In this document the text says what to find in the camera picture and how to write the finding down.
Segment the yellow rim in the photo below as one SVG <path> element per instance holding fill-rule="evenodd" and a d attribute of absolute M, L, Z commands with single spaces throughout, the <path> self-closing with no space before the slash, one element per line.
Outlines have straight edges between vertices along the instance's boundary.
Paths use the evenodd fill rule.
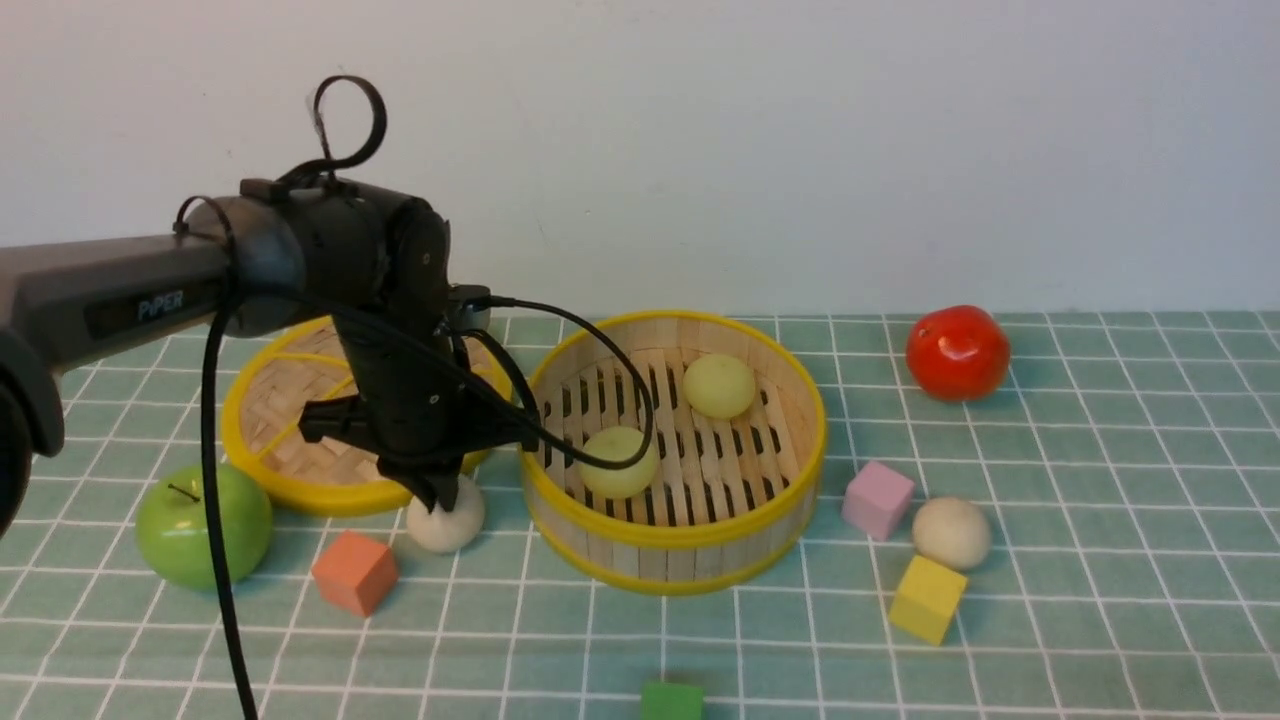
<path fill-rule="evenodd" d="M 536 516 L 534 518 L 534 525 L 538 527 L 538 530 L 541 533 L 543 539 L 547 541 L 547 544 L 556 551 L 556 555 L 563 557 L 564 561 L 572 565 L 577 571 L 589 575 L 591 578 L 595 578 L 602 583 L 608 583 L 613 587 L 625 591 L 637 592 L 641 594 L 666 594 L 666 596 L 701 594 L 701 593 L 721 591 L 727 587 L 736 585 L 739 583 L 745 583 L 746 580 L 750 580 L 751 578 L 772 568 L 778 560 L 782 560 L 787 555 L 787 552 L 791 552 L 791 548 L 795 547 L 795 543 L 800 541 L 800 537 L 804 536 L 805 529 L 809 527 L 809 521 L 813 519 L 813 512 L 817 509 L 817 506 L 818 506 L 817 501 L 809 506 L 809 511 L 805 512 L 804 521 L 800 523 L 800 527 L 796 528 L 796 532 L 791 533 L 791 537 L 787 538 L 787 542 L 785 542 L 782 547 L 773 551 L 773 553 L 765 557 L 764 560 L 760 560 L 759 562 L 749 565 L 739 570 L 737 573 L 731 573 L 728 575 L 719 575 L 709 580 L 689 580 L 678 583 L 641 580 L 632 575 L 622 575 L 614 573 L 613 570 L 607 570 L 604 568 L 600 568 L 599 565 L 594 565 L 584 560 L 582 557 L 575 555 L 573 551 L 568 548 L 568 546 L 563 544 L 558 538 L 552 536 L 547 530 L 547 528 L 543 527 L 541 521 Z"/>
<path fill-rule="evenodd" d="M 278 442 L 284 439 L 283 433 L 269 442 L 260 452 L 252 452 L 244 443 L 244 438 L 241 434 L 241 409 L 243 407 L 244 398 L 248 395 L 253 378 L 268 365 L 268 363 L 283 355 L 288 355 L 294 359 L 340 364 L 346 366 L 346 363 L 324 355 L 283 352 L 284 347 L 300 337 L 312 333 L 329 324 L 329 318 L 317 318 L 296 325 L 289 332 L 284 333 L 282 337 L 262 348 L 262 351 L 255 355 L 239 372 L 236 377 L 236 382 L 232 383 L 227 395 L 225 406 L 223 409 L 223 445 L 227 450 L 227 459 L 232 465 L 239 468 L 257 480 L 273 502 L 298 512 L 332 518 L 352 518 L 360 515 L 374 515 L 376 512 L 387 512 L 389 510 L 403 507 L 412 498 L 412 495 L 404 488 L 404 486 L 397 482 L 380 480 L 375 483 L 340 487 L 302 482 L 271 470 L 262 464 L 262 456 L 270 452 Z M 488 357 L 489 366 L 493 368 L 493 372 L 484 372 L 480 374 L 489 379 L 493 388 L 498 391 L 498 395 L 511 400 L 511 378 L 507 377 L 507 373 L 502 370 L 497 360 L 486 348 L 481 348 L 481 352 L 484 352 L 485 357 Z M 330 395 L 342 392 L 342 389 L 348 387 L 351 382 L 351 377 L 348 375 L 330 392 Z M 470 474 L 488 455 L 488 450 L 468 454 L 462 461 L 462 471 Z"/>
<path fill-rule="evenodd" d="M 809 400 L 818 409 L 818 416 L 826 418 L 826 409 L 822 402 L 822 393 L 818 392 L 818 384 L 813 382 L 813 377 L 805 369 L 800 361 L 791 355 L 785 347 L 782 347 L 772 337 L 762 333 L 760 331 L 736 320 L 723 318 L 719 315 L 712 315 L 707 313 L 695 313 L 687 310 L 672 310 L 672 311 L 644 311 L 644 313 L 631 313 L 626 315 L 618 315 L 611 318 L 596 327 L 608 329 L 614 325 L 621 325 L 626 323 L 634 323 L 636 320 L 649 320 L 659 318 L 685 318 L 701 320 L 708 323 L 718 323 L 724 327 L 733 328 L 736 331 L 744 332 L 753 338 L 763 342 L 780 356 L 782 356 L 791 368 L 800 374 L 804 379 L 805 388 L 809 392 Z M 571 336 L 564 342 L 559 343 L 553 348 L 538 369 L 534 372 L 530 379 L 530 387 L 538 387 L 543 373 L 550 366 L 550 364 L 562 352 L 566 352 L 573 343 L 591 337 L 586 331 L 579 331 Z M 636 525 L 623 520 L 617 520 L 609 518 L 603 512 L 591 510 L 590 507 L 576 502 L 573 498 L 568 497 L 561 488 L 556 486 L 550 475 L 543 469 L 539 462 L 538 454 L 534 452 L 521 452 L 521 465 L 525 470 L 525 477 L 530 479 L 534 492 L 541 496 L 552 507 L 554 507 L 559 514 L 568 516 L 579 527 L 598 534 L 608 539 L 623 542 L 627 544 L 634 544 L 637 547 L 649 548 L 690 548 L 701 547 L 707 544 L 716 544 L 722 542 L 728 542 L 737 539 L 740 537 L 755 533 L 763 528 L 771 525 L 783 514 L 788 512 L 796 502 L 800 501 L 801 496 L 808 492 L 810 486 L 817 482 L 822 473 L 822 459 L 827 450 L 827 423 L 823 421 L 815 428 L 818 433 L 817 443 L 814 445 L 814 451 L 809 459 L 804 462 L 800 469 L 800 477 L 792 483 L 787 489 L 778 493 L 772 502 L 767 502 L 750 512 L 744 515 L 737 515 L 728 520 L 721 520 L 710 525 L 698 525 L 698 527 L 680 527 L 680 528 L 657 528 L 650 525 Z"/>

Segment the yellow-green ball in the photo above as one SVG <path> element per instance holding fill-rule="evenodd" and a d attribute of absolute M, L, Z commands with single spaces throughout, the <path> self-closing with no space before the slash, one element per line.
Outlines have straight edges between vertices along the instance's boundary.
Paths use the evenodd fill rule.
<path fill-rule="evenodd" d="M 644 445 L 644 433 L 626 425 L 607 428 L 591 436 L 582 446 L 582 452 L 602 460 L 627 460 L 632 457 L 640 446 Z M 644 457 L 630 468 L 621 470 L 607 470 L 588 465 L 581 460 L 577 462 L 582 475 L 582 484 L 593 495 L 607 500 L 622 500 L 644 492 L 658 473 L 658 442 L 650 441 L 649 450 Z"/>
<path fill-rule="evenodd" d="M 755 373 L 731 355 L 703 355 L 689 364 L 685 400 L 694 410 L 717 420 L 746 413 L 755 401 Z"/>

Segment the beige ball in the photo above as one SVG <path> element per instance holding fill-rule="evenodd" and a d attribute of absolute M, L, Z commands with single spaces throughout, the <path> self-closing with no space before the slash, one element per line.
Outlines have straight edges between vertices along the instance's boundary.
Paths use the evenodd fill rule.
<path fill-rule="evenodd" d="M 963 573 L 982 565 L 991 552 L 991 523 L 968 500 L 936 497 L 916 511 L 911 542 L 924 557 Z"/>
<path fill-rule="evenodd" d="M 755 401 L 755 373 L 732 355 L 703 355 L 689 364 L 682 383 L 689 405 L 716 420 L 732 420 Z"/>

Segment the wooden block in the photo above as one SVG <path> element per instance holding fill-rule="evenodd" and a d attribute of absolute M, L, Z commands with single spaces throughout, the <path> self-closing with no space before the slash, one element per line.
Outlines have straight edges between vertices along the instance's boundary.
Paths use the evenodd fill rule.
<path fill-rule="evenodd" d="M 369 618 L 399 580 L 392 548 L 360 533 L 344 530 L 311 568 L 320 597 L 349 612 Z"/>
<path fill-rule="evenodd" d="M 888 466 L 870 461 L 845 488 L 840 510 L 849 524 L 878 541 L 886 541 L 911 505 L 915 483 Z"/>
<path fill-rule="evenodd" d="M 701 720 L 703 689 L 676 683 L 648 683 L 640 694 L 640 720 Z"/>
<path fill-rule="evenodd" d="M 888 620 L 893 625 L 934 644 L 942 644 L 969 578 L 916 555 L 893 594 Z"/>

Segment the apple stem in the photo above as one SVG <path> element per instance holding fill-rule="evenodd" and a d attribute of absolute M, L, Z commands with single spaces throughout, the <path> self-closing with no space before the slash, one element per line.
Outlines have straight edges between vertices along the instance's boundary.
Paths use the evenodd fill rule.
<path fill-rule="evenodd" d="M 197 495 L 195 495 L 195 493 L 192 493 L 189 491 L 184 491 L 184 489 L 182 489 L 180 487 L 178 487 L 178 486 L 175 486 L 173 483 L 169 483 L 169 489 L 175 489 L 175 491 L 180 492 L 182 495 L 186 495 L 187 497 L 191 498 L 192 502 L 200 502 L 200 496 L 197 496 Z"/>

